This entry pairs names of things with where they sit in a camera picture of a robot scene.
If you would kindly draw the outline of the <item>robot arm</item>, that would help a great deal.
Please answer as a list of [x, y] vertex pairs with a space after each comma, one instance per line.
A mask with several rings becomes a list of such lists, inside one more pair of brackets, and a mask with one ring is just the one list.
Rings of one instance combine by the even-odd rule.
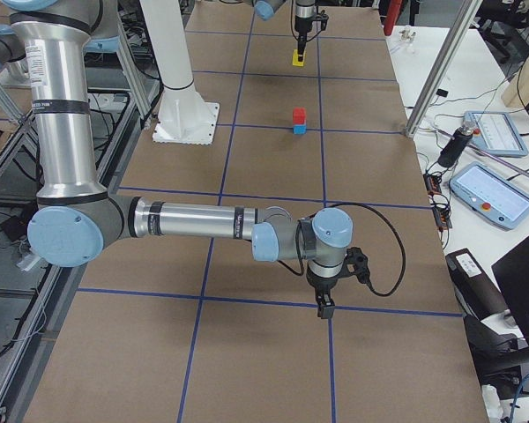
[[[255, 14], [263, 21], [266, 21], [274, 17], [286, 1], [256, 0], [243, 1], [243, 3], [250, 5]], [[293, 53], [292, 65], [302, 67], [305, 63], [307, 45], [314, 39], [310, 33], [316, 26], [316, 23], [319, 23], [318, 32], [321, 33], [326, 28], [326, 22], [329, 17], [323, 11], [319, 10], [316, 1], [291, 1], [289, 9], [291, 13], [292, 35], [297, 41], [297, 47]]]
[[[34, 252], [59, 267], [78, 267], [126, 238], [181, 235], [248, 241], [260, 262], [295, 259], [314, 288], [317, 313], [332, 317], [332, 288], [360, 261], [351, 247], [353, 222], [325, 208], [292, 219], [279, 208], [173, 204], [108, 192], [97, 175], [84, 65], [86, 45], [115, 41], [117, 8], [110, 1], [10, 1], [10, 22], [25, 46], [44, 183], [27, 236]], [[161, 77], [154, 145], [125, 175], [134, 190], [178, 183], [202, 173], [185, 152], [166, 143], [209, 145], [220, 107], [203, 100], [190, 67], [179, 4], [144, 1], [141, 9]]]

